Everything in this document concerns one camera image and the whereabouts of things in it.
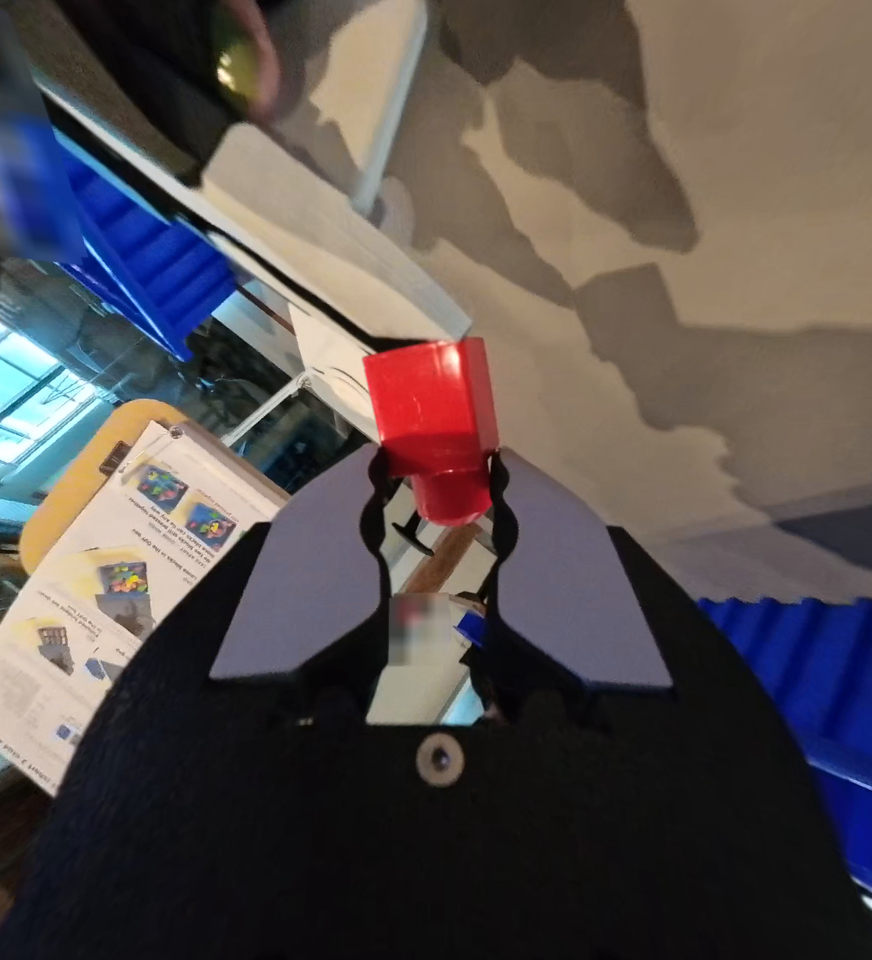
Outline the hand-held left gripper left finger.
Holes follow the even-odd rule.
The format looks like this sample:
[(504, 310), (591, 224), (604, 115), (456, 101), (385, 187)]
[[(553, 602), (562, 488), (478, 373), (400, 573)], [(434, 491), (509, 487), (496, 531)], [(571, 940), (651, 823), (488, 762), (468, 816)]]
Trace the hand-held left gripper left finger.
[(389, 492), (385, 452), (368, 442), (292, 495), (265, 536), (210, 678), (296, 678), (378, 615), (387, 653)]

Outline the rounded wooden display board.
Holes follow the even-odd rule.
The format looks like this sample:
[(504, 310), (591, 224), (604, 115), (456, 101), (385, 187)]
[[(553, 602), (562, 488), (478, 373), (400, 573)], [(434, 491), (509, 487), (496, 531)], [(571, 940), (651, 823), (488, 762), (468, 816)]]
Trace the rounded wooden display board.
[(152, 423), (191, 437), (221, 467), (239, 477), (275, 509), (290, 495), (252, 464), (239, 458), (194, 418), (156, 399), (138, 399), (117, 407), (75, 459), (50, 486), (19, 536), (22, 569), (32, 575), (50, 549), (128, 458), (128, 452)]

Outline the wooden support post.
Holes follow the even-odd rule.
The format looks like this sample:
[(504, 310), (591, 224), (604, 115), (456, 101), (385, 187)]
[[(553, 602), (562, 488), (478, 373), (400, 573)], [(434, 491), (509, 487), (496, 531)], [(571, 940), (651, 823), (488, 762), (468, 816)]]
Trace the wooden support post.
[(396, 588), (399, 594), (475, 597), (497, 559), (490, 531), (477, 523), (440, 529), (432, 551)]

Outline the blue plastic bin with blocks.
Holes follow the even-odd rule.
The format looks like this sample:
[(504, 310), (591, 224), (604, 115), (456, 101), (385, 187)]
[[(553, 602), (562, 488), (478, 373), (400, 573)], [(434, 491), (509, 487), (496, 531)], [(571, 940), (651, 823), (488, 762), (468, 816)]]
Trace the blue plastic bin with blocks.
[(852, 877), (872, 894), (872, 599), (702, 599), (815, 771)]

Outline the red mega block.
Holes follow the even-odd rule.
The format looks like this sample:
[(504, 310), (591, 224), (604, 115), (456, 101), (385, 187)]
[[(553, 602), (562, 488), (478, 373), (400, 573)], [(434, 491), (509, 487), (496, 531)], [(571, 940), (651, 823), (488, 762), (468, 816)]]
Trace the red mega block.
[(409, 481), (428, 522), (478, 520), (492, 505), (490, 461), (501, 443), (484, 340), (408, 345), (363, 365), (389, 476)]

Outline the person's right hand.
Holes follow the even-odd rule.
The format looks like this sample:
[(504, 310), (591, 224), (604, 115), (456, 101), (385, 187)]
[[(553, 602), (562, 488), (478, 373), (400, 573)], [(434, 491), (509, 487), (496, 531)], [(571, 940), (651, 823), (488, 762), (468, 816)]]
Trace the person's right hand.
[(282, 66), (260, 2), (214, 2), (210, 15), (211, 69), (217, 90), (256, 126), (274, 117)]

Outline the white board stand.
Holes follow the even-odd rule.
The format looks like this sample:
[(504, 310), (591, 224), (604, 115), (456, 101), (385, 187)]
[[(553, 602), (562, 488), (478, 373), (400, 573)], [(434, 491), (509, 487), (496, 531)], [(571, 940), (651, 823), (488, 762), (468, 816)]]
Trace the white board stand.
[(379, 442), (363, 363), (370, 354), (368, 348), (321, 315), (293, 303), (287, 310), (283, 316), (257, 297), (237, 292), (214, 314), (229, 332), (289, 377), (286, 385), (223, 436), (223, 444), (234, 447), (251, 429), (305, 392), (370, 441)]

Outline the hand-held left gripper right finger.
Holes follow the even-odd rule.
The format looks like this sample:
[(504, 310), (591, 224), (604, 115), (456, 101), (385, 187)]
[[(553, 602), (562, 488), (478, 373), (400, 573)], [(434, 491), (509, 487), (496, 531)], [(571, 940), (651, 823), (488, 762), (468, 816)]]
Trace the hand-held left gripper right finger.
[(498, 677), (570, 690), (672, 690), (606, 523), (502, 447), (490, 466), (492, 544), (483, 651)]

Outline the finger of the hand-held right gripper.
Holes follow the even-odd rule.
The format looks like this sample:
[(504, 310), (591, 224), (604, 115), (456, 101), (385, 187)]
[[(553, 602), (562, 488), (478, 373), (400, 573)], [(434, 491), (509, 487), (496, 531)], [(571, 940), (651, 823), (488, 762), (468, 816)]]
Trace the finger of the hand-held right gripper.
[(203, 219), (367, 346), (458, 342), (471, 319), (341, 192), (247, 124), (203, 168)]
[(339, 326), (332, 317), (321, 312), (318, 307), (307, 303), (300, 297), (299, 287), (286, 287), (279, 282), (268, 270), (255, 262), (246, 252), (238, 246), (231, 244), (225, 236), (220, 236), (214, 225), (207, 223), (204, 219), (204, 197), (198, 190), (198, 181), (182, 180), (177, 176), (166, 172), (160, 165), (152, 162), (147, 156), (135, 151), (131, 145), (120, 141), (112, 136), (103, 126), (95, 123), (88, 115), (83, 113), (75, 103), (68, 101), (57, 90), (53, 89), (47, 78), (39, 78), (36, 81), (37, 89), (42, 96), (42, 100), (48, 115), (50, 124), (54, 132), (54, 123), (61, 123), (65, 129), (82, 128), (89, 134), (97, 138), (107, 148), (113, 150), (120, 157), (125, 158), (138, 170), (145, 173), (154, 183), (168, 194), (174, 197), (177, 202), (189, 213), (192, 223), (204, 233), (208, 241), (222, 253), (231, 264), (231, 259), (235, 258), (241, 265), (242, 270), (258, 277), (265, 282), (273, 285), (278, 291), (286, 293), (292, 304), (305, 309), (306, 311), (315, 311), (323, 317), (330, 320), (341, 330), (347, 333), (352, 332), (346, 327)]

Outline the large paned window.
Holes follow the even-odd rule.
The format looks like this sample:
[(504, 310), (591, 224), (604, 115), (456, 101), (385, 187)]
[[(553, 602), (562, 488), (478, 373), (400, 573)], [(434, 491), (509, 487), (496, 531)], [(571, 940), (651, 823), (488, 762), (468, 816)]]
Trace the large paned window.
[(94, 383), (0, 323), (0, 522), (28, 520), (113, 410)]

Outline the empty blue plastic bin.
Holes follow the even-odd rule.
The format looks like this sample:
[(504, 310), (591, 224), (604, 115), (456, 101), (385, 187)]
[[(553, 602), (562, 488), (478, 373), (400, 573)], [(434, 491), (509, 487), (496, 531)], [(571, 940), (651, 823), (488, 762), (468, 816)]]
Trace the empty blue plastic bin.
[(55, 266), (180, 362), (236, 292), (226, 256), (150, 177), (82, 127), (54, 123), (84, 251)]

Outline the printed instruction sheet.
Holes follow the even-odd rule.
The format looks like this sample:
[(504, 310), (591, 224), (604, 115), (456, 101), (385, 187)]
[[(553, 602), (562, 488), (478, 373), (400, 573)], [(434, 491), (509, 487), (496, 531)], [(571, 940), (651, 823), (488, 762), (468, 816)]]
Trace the printed instruction sheet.
[(151, 422), (0, 623), (0, 755), (53, 797), (142, 644), (288, 499), (226, 447)]

